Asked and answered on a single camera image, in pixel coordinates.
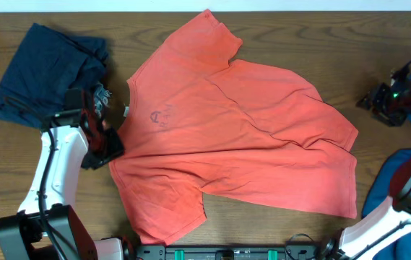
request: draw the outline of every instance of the t-shirt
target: t-shirt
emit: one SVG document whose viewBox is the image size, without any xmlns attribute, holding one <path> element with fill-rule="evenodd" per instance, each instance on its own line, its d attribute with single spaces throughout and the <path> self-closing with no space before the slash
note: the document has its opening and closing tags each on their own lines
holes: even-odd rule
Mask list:
<svg viewBox="0 0 411 260">
<path fill-rule="evenodd" d="M 110 168 L 143 243 L 202 224 L 202 193 L 356 216 L 358 130 L 294 72 L 230 62 L 241 45 L 207 10 L 128 80 L 126 151 Z"/>
</svg>

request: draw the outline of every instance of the folded blue fabric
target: folded blue fabric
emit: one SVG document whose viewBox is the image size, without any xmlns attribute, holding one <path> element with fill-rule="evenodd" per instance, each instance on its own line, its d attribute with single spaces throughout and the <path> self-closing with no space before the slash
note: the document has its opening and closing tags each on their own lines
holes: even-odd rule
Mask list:
<svg viewBox="0 0 411 260">
<path fill-rule="evenodd" d="M 42 116 L 61 111 L 69 88 L 90 90 L 103 77 L 107 57 L 102 38 L 66 36 L 33 24 L 0 81 L 0 119 L 40 128 L 37 118 L 4 98 L 21 100 Z"/>
<path fill-rule="evenodd" d="M 371 213 L 376 207 L 385 200 L 388 195 L 391 179 L 394 173 L 401 166 L 411 158 L 411 149 L 402 149 L 395 152 L 384 163 L 377 179 L 372 185 L 369 195 L 364 204 L 363 217 Z M 411 233 L 403 236 L 399 240 L 390 244 L 386 248 L 378 252 L 374 260 L 411 260 Z"/>
</svg>

